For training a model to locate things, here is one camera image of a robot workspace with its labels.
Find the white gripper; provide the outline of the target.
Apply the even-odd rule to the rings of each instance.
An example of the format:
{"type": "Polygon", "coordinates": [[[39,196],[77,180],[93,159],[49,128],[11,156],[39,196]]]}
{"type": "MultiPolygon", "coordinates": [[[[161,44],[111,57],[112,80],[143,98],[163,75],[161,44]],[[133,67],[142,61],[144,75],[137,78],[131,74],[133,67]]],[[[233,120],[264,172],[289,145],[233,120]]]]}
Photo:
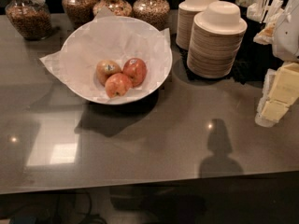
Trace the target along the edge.
{"type": "MultiPolygon", "coordinates": [[[[273,33],[273,55],[284,62],[299,62],[299,0],[289,0],[273,33]]],[[[299,63],[268,69],[255,123],[270,128],[279,122],[299,98],[299,63]]]]}

